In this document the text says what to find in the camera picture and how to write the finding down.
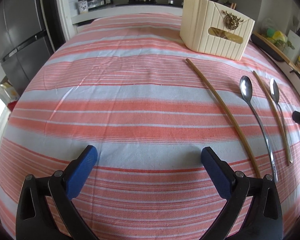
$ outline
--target blue gripper pad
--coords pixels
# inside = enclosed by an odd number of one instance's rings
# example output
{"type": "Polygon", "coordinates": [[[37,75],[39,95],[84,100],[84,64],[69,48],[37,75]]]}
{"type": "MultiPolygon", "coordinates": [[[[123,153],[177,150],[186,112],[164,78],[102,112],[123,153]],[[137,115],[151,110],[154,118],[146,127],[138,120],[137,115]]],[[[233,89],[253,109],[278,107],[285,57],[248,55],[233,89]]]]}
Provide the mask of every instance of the blue gripper pad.
{"type": "Polygon", "coordinates": [[[79,195],[98,157],[97,149],[89,145],[79,158],[75,160],[77,162],[75,163],[76,168],[66,181],[66,195],[68,199],[71,200],[79,195]]]}
{"type": "Polygon", "coordinates": [[[201,162],[210,176],[213,185],[216,187],[221,198],[227,201],[231,197],[232,182],[221,169],[222,162],[210,147],[205,147],[201,152],[201,162]]]}

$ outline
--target pink and white striped cloth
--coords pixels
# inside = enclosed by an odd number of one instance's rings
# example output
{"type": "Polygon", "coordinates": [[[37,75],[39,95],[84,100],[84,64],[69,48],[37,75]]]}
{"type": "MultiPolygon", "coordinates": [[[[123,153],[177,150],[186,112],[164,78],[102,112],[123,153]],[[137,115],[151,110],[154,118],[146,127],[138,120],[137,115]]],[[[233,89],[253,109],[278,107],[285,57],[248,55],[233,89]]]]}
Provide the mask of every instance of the pink and white striped cloth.
{"type": "MultiPolygon", "coordinates": [[[[179,37],[181,18],[140,14],[95,20],[65,43],[20,98],[0,150],[0,218],[15,237],[25,176],[63,170],[88,145],[100,160],[74,205],[101,239],[199,239],[221,211],[221,199],[200,162],[210,146],[234,170],[254,176],[227,116],[190,58],[241,126],[262,176],[271,173],[261,129],[239,91],[251,78],[252,104],[265,125],[278,168],[285,233],[300,215],[300,126],[291,119],[300,97],[254,45],[240,62],[195,53],[179,37]],[[289,131],[287,166],[279,129],[252,71],[274,77],[289,131]]],[[[239,229],[248,200],[232,233],[239,229]]],[[[67,233],[51,199],[51,212],[67,233]]]]}

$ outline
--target wooden chopstick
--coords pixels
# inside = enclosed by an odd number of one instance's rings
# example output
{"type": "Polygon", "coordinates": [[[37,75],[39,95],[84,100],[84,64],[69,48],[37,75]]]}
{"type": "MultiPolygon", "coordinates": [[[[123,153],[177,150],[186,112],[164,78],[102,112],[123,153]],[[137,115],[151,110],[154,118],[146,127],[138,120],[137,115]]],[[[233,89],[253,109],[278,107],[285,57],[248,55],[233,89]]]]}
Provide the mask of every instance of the wooden chopstick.
{"type": "Polygon", "coordinates": [[[236,6],[237,6],[236,3],[232,3],[232,4],[230,5],[230,8],[234,10],[236,6]]]}
{"type": "Polygon", "coordinates": [[[204,75],[200,72],[199,69],[197,69],[197,67],[191,62],[191,60],[189,60],[188,58],[186,59],[186,61],[189,63],[189,65],[193,68],[193,70],[197,73],[197,75],[201,78],[201,80],[207,85],[207,87],[210,89],[210,91],[212,92],[212,94],[216,97],[216,99],[218,100],[219,104],[221,105],[222,109],[226,112],[228,118],[230,119],[232,125],[234,126],[234,128],[236,129],[243,145],[244,148],[246,149],[248,156],[252,162],[252,166],[257,174],[258,178],[261,178],[261,174],[260,174],[260,170],[259,167],[257,165],[256,159],[252,153],[252,150],[240,128],[240,126],[238,125],[237,121],[235,120],[235,118],[233,117],[233,115],[231,114],[230,110],[228,109],[228,107],[226,106],[226,104],[223,102],[223,100],[221,99],[221,97],[218,95],[218,93],[215,91],[215,89],[212,87],[212,85],[209,83],[209,81],[204,77],[204,75]]]}
{"type": "Polygon", "coordinates": [[[280,130],[280,133],[281,133],[281,137],[282,137],[282,141],[283,141],[283,144],[284,144],[284,148],[285,148],[285,152],[286,152],[286,159],[287,159],[287,164],[288,166],[290,165],[290,158],[289,158],[289,145],[288,145],[288,142],[287,142],[287,139],[286,139],[286,136],[285,136],[285,133],[284,133],[284,130],[282,128],[282,125],[281,125],[281,121],[280,121],[280,117],[278,115],[278,112],[277,112],[277,109],[275,108],[274,106],[274,103],[272,101],[272,98],[271,98],[271,95],[269,94],[269,91],[266,89],[265,85],[263,84],[263,82],[261,81],[260,77],[258,76],[258,74],[253,71],[253,74],[254,76],[257,78],[258,82],[259,82],[259,85],[260,87],[262,88],[263,92],[265,93],[266,95],[266,98],[268,99],[268,102],[269,102],[269,105],[270,105],[270,108],[271,108],[271,111],[272,113],[274,114],[274,117],[277,121],[277,124],[279,126],[279,130],[280,130]]]}

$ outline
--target metal spoon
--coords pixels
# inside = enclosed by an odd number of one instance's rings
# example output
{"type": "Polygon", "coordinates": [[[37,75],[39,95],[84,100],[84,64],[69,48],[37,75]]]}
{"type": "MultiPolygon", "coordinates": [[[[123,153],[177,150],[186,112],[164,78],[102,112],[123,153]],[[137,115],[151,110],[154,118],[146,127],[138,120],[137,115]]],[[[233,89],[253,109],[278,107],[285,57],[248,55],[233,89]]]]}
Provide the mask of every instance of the metal spoon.
{"type": "Polygon", "coordinates": [[[286,141],[287,141],[287,144],[288,144],[288,147],[287,147],[288,149],[287,150],[288,150],[289,162],[292,163],[293,159],[292,159],[292,154],[291,154],[291,150],[290,150],[290,144],[289,144],[289,139],[288,139],[286,124],[284,122],[284,117],[283,117],[282,109],[281,109],[281,107],[279,105],[280,92],[279,92],[279,88],[278,88],[277,82],[273,78],[270,79],[270,92],[271,92],[272,100],[275,102],[275,104],[277,105],[277,107],[279,108],[279,111],[280,111],[282,125],[283,125],[283,130],[284,130],[284,135],[286,137],[286,141]]]}
{"type": "Polygon", "coordinates": [[[273,153],[272,153],[272,150],[270,147],[270,141],[269,141],[268,135],[266,134],[266,130],[263,127],[263,124],[262,124],[257,112],[255,111],[255,109],[253,108],[253,106],[251,104],[252,84],[251,84],[250,78],[248,78],[247,76],[242,76],[242,78],[240,79],[240,91],[241,91],[243,100],[246,101],[248,106],[250,106],[253,114],[255,115],[255,117],[260,125],[261,131],[262,131],[263,137],[265,138],[266,146],[268,149],[268,154],[269,154],[269,158],[270,158],[274,182],[277,183],[278,182],[278,174],[277,174],[277,169],[276,169],[274,158],[273,158],[273,153]]]}

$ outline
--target cream storage box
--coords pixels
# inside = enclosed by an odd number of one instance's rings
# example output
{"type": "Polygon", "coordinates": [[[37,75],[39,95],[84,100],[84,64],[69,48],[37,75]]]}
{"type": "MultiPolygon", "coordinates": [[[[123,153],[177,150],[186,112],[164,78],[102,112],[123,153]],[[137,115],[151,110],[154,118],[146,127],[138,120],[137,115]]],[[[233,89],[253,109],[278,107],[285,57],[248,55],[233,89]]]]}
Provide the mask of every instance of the cream storage box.
{"type": "Polygon", "coordinates": [[[254,20],[209,0],[184,0],[180,37],[196,52],[240,60],[254,20]]]}

